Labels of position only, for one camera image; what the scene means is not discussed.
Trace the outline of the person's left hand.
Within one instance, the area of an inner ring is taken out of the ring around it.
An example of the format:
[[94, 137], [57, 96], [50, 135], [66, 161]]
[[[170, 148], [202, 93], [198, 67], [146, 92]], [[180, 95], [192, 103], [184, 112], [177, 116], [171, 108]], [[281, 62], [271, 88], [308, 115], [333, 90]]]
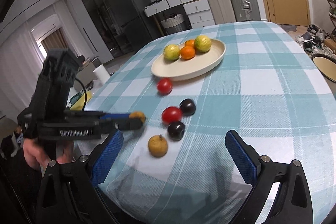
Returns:
[[[59, 164], [69, 163], [73, 158], [74, 143], [73, 141], [65, 141], [62, 146], [62, 154], [56, 160]], [[36, 139], [24, 139], [23, 153], [26, 163], [35, 170], [39, 170], [40, 167], [46, 168], [51, 161]]]

